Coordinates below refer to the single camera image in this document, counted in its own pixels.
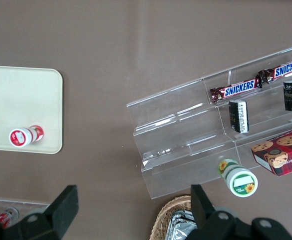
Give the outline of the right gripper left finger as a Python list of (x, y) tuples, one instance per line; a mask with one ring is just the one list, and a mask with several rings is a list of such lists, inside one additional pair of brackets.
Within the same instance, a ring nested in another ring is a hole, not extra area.
[(68, 185), (49, 205), (0, 202), (0, 240), (60, 240), (78, 210), (76, 185)]

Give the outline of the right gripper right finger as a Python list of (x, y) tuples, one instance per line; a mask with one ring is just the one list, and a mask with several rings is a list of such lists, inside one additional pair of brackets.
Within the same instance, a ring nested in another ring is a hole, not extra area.
[(201, 185), (191, 186), (191, 212), (197, 229), (188, 240), (292, 240), (278, 221), (258, 217), (246, 224), (225, 210), (215, 210)]

